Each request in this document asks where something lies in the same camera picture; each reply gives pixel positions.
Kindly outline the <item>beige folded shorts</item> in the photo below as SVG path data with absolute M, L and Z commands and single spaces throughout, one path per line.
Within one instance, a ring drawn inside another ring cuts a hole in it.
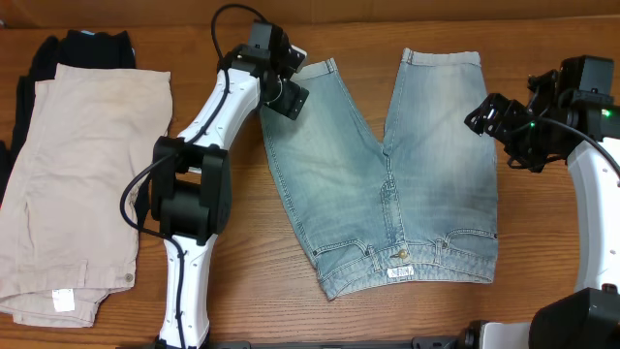
M 84 328 L 133 287 L 134 177 L 171 122 L 171 76 L 59 65 L 35 106 L 1 205 L 1 309 L 21 325 Z

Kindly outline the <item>black folded garment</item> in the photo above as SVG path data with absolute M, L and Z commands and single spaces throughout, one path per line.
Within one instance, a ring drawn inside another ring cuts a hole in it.
M 129 34 L 110 35 L 70 30 L 60 40 L 46 38 L 32 60 L 29 73 L 16 87 L 15 126 L 10 147 L 1 146 L 1 191 L 5 192 L 17 156 L 26 142 L 35 105 L 35 83 L 53 79 L 56 66 L 85 69 L 133 69 L 136 59 Z

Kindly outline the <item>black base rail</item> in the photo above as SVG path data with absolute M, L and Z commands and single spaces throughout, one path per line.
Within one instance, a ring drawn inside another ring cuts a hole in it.
M 292 343 L 251 343 L 249 341 L 212 342 L 210 349 L 476 349 L 478 340 L 472 334 L 461 336 L 417 336 L 409 340 L 363 340 Z

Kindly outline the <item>light blue denim shorts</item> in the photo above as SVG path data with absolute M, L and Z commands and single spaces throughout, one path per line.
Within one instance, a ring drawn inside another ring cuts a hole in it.
M 494 141 L 465 125 L 486 95 L 475 51 L 405 49 L 374 136 L 336 63 L 306 66 L 296 119 L 261 112 L 269 169 L 329 299 L 409 281 L 491 283 Z

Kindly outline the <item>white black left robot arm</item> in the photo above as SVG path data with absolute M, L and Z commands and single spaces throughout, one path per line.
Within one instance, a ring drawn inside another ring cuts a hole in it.
M 232 207 L 229 149 L 246 118 L 261 108 L 297 119 L 309 93 L 291 77 L 306 56 L 281 27 L 254 22 L 248 42 L 219 60 L 214 89 L 191 125 L 155 143 L 151 214 L 168 261 L 166 314 L 156 347 L 207 347 L 210 262 Z

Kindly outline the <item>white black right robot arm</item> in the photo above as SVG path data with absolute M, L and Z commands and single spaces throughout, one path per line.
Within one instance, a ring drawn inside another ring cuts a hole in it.
M 614 63 L 581 55 L 528 78 L 522 105 L 491 93 L 464 120 L 499 141 L 512 169 L 541 172 L 565 161 L 577 200 L 579 268 L 572 295 L 530 322 L 480 321 L 462 348 L 616 348 L 619 345 L 619 107 Z

